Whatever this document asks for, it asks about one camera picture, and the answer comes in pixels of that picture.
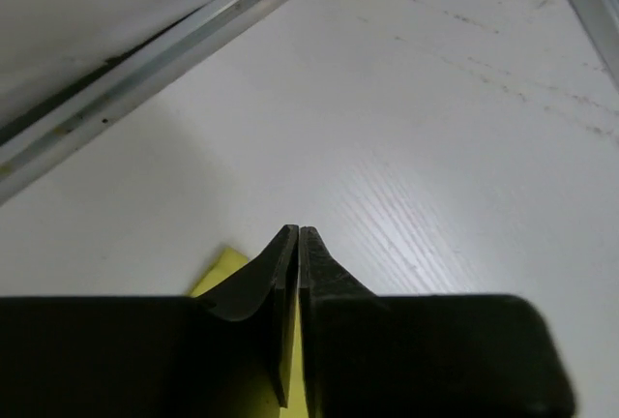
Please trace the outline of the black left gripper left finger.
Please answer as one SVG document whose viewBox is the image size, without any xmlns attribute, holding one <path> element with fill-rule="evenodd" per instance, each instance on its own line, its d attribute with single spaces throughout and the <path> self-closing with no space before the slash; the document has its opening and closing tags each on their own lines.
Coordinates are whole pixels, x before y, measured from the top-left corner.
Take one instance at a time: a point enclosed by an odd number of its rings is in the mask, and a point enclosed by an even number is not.
<svg viewBox="0 0 619 418">
<path fill-rule="evenodd" d="M 299 227 L 284 225 L 256 258 L 205 293 L 208 314 L 220 324 L 208 339 L 226 407 L 288 406 L 298 241 Z"/>
</svg>

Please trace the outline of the yellow-green trousers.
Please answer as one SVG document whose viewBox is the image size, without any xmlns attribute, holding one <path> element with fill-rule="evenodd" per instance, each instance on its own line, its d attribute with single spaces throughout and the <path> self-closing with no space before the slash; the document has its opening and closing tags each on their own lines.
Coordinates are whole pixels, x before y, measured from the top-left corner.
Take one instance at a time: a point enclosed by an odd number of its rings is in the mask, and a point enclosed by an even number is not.
<svg viewBox="0 0 619 418">
<path fill-rule="evenodd" d="M 197 297 L 220 284 L 233 273 L 245 266 L 250 259 L 233 248 L 223 247 L 207 268 L 197 278 L 188 291 L 191 297 Z M 295 305 L 294 342 L 291 359 L 288 407 L 280 411 L 280 417 L 308 418 L 302 365 L 301 317 L 299 304 Z"/>
</svg>

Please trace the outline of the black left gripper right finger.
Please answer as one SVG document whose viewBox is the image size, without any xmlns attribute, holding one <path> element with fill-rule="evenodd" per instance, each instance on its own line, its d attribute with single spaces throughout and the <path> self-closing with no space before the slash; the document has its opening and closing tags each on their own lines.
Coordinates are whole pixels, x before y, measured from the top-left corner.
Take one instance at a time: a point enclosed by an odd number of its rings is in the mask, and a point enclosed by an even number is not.
<svg viewBox="0 0 619 418">
<path fill-rule="evenodd" d="M 302 312 L 389 312 L 391 307 L 329 252 L 315 227 L 300 230 L 299 297 Z"/>
</svg>

